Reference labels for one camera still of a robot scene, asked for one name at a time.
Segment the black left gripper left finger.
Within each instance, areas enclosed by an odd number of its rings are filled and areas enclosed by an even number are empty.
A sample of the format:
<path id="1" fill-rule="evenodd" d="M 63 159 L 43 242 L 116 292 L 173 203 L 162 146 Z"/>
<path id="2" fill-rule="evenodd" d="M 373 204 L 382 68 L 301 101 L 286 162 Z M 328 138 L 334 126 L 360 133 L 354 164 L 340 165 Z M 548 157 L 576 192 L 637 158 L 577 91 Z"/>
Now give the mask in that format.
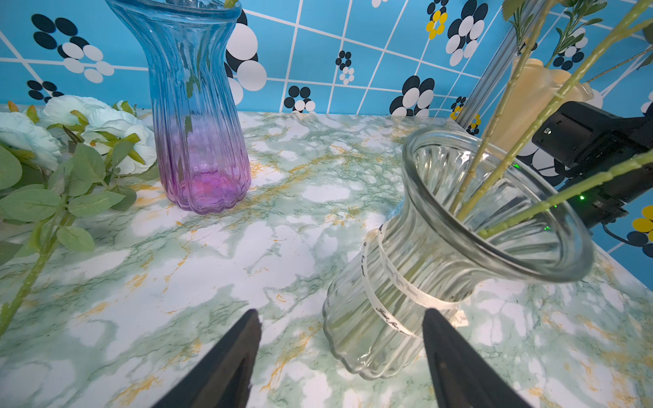
<path id="1" fill-rule="evenodd" d="M 244 407 L 262 329 L 248 310 L 156 407 Z"/>

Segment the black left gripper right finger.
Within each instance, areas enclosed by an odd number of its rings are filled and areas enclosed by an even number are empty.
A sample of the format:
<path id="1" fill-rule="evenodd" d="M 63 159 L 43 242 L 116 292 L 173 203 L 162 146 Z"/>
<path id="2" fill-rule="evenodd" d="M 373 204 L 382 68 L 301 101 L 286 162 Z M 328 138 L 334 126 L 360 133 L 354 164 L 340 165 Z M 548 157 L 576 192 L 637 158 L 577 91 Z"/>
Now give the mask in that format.
<path id="1" fill-rule="evenodd" d="M 436 309 L 425 311 L 423 342 L 438 406 L 529 406 Z"/>

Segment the blue purple ribbed glass vase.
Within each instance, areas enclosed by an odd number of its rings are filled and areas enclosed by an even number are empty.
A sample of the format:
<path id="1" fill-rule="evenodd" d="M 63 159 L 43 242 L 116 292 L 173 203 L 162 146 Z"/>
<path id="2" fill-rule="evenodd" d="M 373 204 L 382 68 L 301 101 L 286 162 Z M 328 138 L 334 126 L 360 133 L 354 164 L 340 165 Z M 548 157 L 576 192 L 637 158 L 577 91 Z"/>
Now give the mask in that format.
<path id="1" fill-rule="evenodd" d="M 112 0 L 148 64 L 161 183 L 197 214 L 234 207 L 251 184 L 248 152 L 224 54 L 241 5 L 224 1 Z"/>

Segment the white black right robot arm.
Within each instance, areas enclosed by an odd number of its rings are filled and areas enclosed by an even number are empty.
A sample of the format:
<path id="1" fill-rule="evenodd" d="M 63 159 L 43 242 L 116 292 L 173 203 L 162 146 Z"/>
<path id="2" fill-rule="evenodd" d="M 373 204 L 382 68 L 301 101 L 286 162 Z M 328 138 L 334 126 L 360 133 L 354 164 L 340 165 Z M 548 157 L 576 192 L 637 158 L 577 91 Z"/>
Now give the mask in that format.
<path id="1" fill-rule="evenodd" d="M 532 143 L 554 158 L 567 190 L 583 180 L 652 149 L 652 109 L 642 117 L 623 118 L 584 102 L 566 102 L 544 122 Z M 627 215 L 624 209 L 652 188 L 646 164 L 593 187 L 568 203 L 588 229 Z"/>

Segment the clear glass vase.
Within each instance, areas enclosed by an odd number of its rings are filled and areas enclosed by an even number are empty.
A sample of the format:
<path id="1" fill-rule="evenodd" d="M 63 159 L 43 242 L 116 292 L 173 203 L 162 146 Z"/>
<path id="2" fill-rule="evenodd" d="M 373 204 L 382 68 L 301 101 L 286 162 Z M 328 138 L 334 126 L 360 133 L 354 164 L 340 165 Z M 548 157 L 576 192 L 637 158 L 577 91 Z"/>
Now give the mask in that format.
<path id="1" fill-rule="evenodd" d="M 595 250 L 570 205 L 559 204 L 483 238 L 481 231 L 554 195 L 523 164 L 510 168 L 472 212 L 458 220 L 450 206 L 475 158 L 470 184 L 478 189 L 503 160 L 463 131 L 421 129 L 401 153 L 405 198 L 401 211 L 363 240 L 334 279 L 322 308 L 331 352 L 367 380 L 393 377 L 423 349 L 423 318 L 436 309 L 453 321 L 484 280 L 576 282 L 588 275 Z"/>

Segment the yellow ceramic vase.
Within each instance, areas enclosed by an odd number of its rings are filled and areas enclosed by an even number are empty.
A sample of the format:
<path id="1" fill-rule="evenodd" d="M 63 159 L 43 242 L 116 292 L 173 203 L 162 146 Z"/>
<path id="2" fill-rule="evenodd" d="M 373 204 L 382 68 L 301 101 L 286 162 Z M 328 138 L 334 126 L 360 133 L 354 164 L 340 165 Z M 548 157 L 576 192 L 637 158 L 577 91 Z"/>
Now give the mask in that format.
<path id="1" fill-rule="evenodd" d="M 550 70 L 530 58 L 496 122 L 490 145 L 510 151 L 570 77 L 569 71 Z"/>

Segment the mixed flower bouquet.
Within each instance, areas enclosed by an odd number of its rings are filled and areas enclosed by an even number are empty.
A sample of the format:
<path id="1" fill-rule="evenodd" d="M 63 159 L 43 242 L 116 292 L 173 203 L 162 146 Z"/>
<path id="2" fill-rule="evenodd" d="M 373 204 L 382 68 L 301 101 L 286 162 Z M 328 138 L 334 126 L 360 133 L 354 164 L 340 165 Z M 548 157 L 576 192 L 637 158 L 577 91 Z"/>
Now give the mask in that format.
<path id="1" fill-rule="evenodd" d="M 515 71 L 513 72 L 510 80 L 508 81 L 508 86 L 505 90 L 505 93 L 503 94 L 502 99 L 500 100 L 495 115 L 491 120 L 489 127 L 486 129 L 486 133 L 481 139 L 480 147 L 476 151 L 474 155 L 474 159 L 472 163 L 469 165 L 467 172 L 465 173 L 464 179 L 462 181 L 462 185 L 458 189 L 457 195 L 455 195 L 455 198 L 452 204 L 450 205 L 449 212 L 452 215 L 456 216 L 458 220 L 463 220 L 464 218 L 466 218 L 467 215 L 472 211 L 472 209 L 474 209 L 474 207 L 479 202 L 479 200 L 481 200 L 481 198 L 484 197 L 484 195 L 486 195 L 488 190 L 490 190 L 491 187 L 493 187 L 493 185 L 495 185 L 498 182 L 498 180 L 503 178 L 504 173 L 508 170 L 508 167 L 510 167 L 510 165 L 513 164 L 514 159 L 517 157 L 518 153 L 520 153 L 521 150 L 525 147 L 526 143 L 530 141 L 532 136 L 534 136 L 537 130 L 539 130 L 539 128 L 544 124 L 545 120 L 548 119 L 550 116 L 552 116 L 554 112 L 556 112 L 563 105 L 566 95 L 572 90 L 572 88 L 574 88 L 579 83 L 581 79 L 583 79 L 583 77 L 588 72 L 588 70 L 598 61 L 598 59 L 603 54 L 605 54 L 605 52 L 609 49 L 609 47 L 619 41 L 622 41 L 626 37 L 630 37 L 635 32 L 645 29 L 646 27 L 652 24 L 651 19 L 646 20 L 638 25 L 634 23 L 637 20 L 637 18 L 639 18 L 644 13 L 644 11 L 647 8 L 649 8 L 649 6 L 651 5 L 650 1 L 637 2 L 634 5 L 634 7 L 632 7 L 628 13 L 626 13 L 626 15 L 620 21 L 620 23 L 597 46 L 595 51 L 593 51 L 593 53 L 588 57 L 586 62 L 584 62 L 575 71 L 575 73 L 563 84 L 560 90 L 556 91 L 553 94 L 553 97 L 551 100 L 549 100 L 549 103 L 540 111 L 539 115 L 532 122 L 530 127 L 524 132 L 524 134 L 522 134 L 520 139 L 518 139 L 515 142 L 511 150 L 505 154 L 503 161 L 499 163 L 496 169 L 483 182 L 481 187 L 478 190 L 476 190 L 474 195 L 469 197 L 468 200 L 464 200 L 464 194 L 469 186 L 469 183 L 471 182 L 472 178 L 474 178 L 474 175 L 476 173 L 476 168 L 478 167 L 481 161 L 482 155 L 486 151 L 486 147 L 489 145 L 492 139 L 496 127 L 496 121 L 501 117 L 501 115 L 503 115 L 503 110 L 505 108 L 505 105 L 508 102 L 510 102 L 510 100 L 512 99 L 512 94 L 515 90 L 516 83 L 520 79 L 521 73 L 525 67 L 525 63 L 527 63 L 527 60 L 531 55 L 532 46 L 533 44 L 535 44 L 537 40 L 537 35 L 542 30 L 542 26 L 546 20 L 546 16 L 548 15 L 551 8 L 554 7 L 554 5 L 556 5 L 556 1 L 547 1 L 542 11 L 537 15 L 537 20 L 533 28 L 533 33 L 532 35 L 530 35 L 530 37 L 528 37 L 526 41 L 525 52 L 520 57 L 518 64 L 515 68 Z M 544 213 L 549 209 L 551 209 L 552 207 L 556 207 L 564 203 L 565 201 L 573 197 L 576 197 L 587 190 L 592 189 L 593 187 L 603 185 L 604 183 L 611 181 L 618 176 L 622 176 L 634 170 L 639 170 L 651 163 L 652 163 L 652 151 L 646 151 L 645 153 L 636 155 L 633 158 L 622 161 L 621 163 L 617 163 L 611 168 L 590 177 L 587 181 L 582 181 L 577 186 L 571 187 L 568 190 L 564 190 L 563 192 L 559 192 L 555 195 L 552 195 L 552 197 L 550 197 L 549 199 L 530 206 L 528 209 L 521 211 L 518 214 L 515 214 L 508 220 L 501 222 L 500 224 L 497 224 L 494 227 L 481 231 L 479 233 L 479 236 L 483 238 L 489 238 L 491 236 L 494 236 L 502 231 L 505 231 L 510 227 L 520 224 L 528 219 L 532 219 L 537 214 Z"/>

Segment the red rose stem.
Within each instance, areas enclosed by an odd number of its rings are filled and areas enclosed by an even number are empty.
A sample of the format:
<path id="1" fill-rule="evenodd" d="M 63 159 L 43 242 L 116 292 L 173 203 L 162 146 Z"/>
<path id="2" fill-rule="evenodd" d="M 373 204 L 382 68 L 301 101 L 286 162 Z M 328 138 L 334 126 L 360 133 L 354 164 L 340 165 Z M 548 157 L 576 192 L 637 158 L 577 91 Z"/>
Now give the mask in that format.
<path id="1" fill-rule="evenodd" d="M 224 0 L 224 7 L 226 9 L 235 8 L 239 0 Z"/>

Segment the right aluminium corner post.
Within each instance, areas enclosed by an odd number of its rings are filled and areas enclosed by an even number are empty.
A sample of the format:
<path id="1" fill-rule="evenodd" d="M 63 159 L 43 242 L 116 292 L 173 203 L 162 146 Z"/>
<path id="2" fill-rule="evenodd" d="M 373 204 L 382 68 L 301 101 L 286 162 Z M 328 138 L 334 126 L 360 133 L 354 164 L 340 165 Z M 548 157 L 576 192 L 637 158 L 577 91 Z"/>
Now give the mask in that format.
<path id="1" fill-rule="evenodd" d="M 510 27 L 501 44 L 496 47 L 493 58 L 456 119 L 457 124 L 463 129 L 469 127 L 477 114 L 482 116 L 482 108 L 488 102 L 494 89 L 501 83 L 506 72 L 509 71 L 521 44 L 522 41 L 517 41 L 515 29 Z"/>

